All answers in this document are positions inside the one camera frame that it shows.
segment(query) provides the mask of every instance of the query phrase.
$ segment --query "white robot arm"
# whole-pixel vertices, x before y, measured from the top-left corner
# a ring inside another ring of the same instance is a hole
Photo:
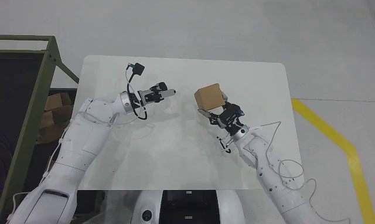
[[[139,64],[129,67],[133,68],[133,75],[140,75],[144,69]],[[175,93],[165,83],[158,83],[149,90],[138,91],[140,100],[129,88],[116,101],[87,99],[60,139],[61,149],[52,169],[10,215],[10,223],[70,223],[82,177],[102,150],[118,115],[136,114],[136,108],[145,110],[146,104],[158,103]]]
[[[229,143],[233,142],[244,162],[257,170],[257,178],[263,190],[278,209],[285,223],[321,223],[309,202],[301,196],[288,169],[276,155],[268,150],[270,144],[249,127],[240,123],[238,118],[244,115],[241,108],[229,103],[224,93],[223,97],[226,105],[223,106],[224,111],[220,115],[201,109],[198,111],[209,118],[211,124],[227,130],[231,136]],[[230,153],[230,149],[222,143],[221,145]]]

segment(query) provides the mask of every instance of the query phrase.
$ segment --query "cardboard boxes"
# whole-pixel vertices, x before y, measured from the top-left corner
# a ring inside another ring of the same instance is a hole
[[[40,121],[36,144],[58,140],[64,129],[69,125],[72,112],[73,106],[67,93],[48,96],[45,112]]]
[[[203,109],[204,111],[209,111],[225,105],[220,85],[218,83],[200,88],[194,94],[194,97],[198,108]]]

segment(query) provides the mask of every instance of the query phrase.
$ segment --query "white tabletop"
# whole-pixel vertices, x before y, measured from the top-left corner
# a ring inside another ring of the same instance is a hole
[[[88,98],[115,99],[126,90],[127,63],[146,68],[135,76],[135,90],[165,82],[176,95],[146,106],[148,119],[115,126],[91,164],[79,189],[257,189],[255,170],[232,147],[227,154],[216,139],[226,132],[197,112],[197,89],[220,83],[229,102],[245,112],[242,123],[251,126],[282,121],[274,153],[301,161],[285,67],[279,63],[148,57],[87,56],[84,60],[73,113]],[[123,116],[118,123],[134,115]],[[258,134],[270,140],[276,125]],[[300,168],[287,165],[292,174]],[[297,179],[301,184],[303,177]]]

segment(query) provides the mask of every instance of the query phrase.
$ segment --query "yellow tape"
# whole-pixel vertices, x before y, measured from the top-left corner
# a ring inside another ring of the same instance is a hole
[[[356,147],[339,134],[329,124],[325,123],[318,115],[311,111],[301,101],[292,99],[292,106],[301,116],[308,120],[330,140],[337,144],[346,154],[347,163],[349,164],[350,173],[357,193],[359,207],[361,209],[363,223],[374,224],[375,214],[370,199],[370,193],[367,189],[366,180],[364,178],[361,163],[359,161]]]

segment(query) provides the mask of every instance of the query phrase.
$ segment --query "green metal frame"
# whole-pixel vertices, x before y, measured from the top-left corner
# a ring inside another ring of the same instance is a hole
[[[0,198],[0,213],[12,210],[12,196],[22,192],[26,174],[33,154],[35,139],[46,105],[54,70],[59,67],[77,84],[79,78],[61,61],[59,48],[54,36],[0,35],[0,40],[41,40],[48,41],[45,50],[0,50],[1,53],[43,53],[42,64],[35,81],[34,89],[19,134],[11,167]]]

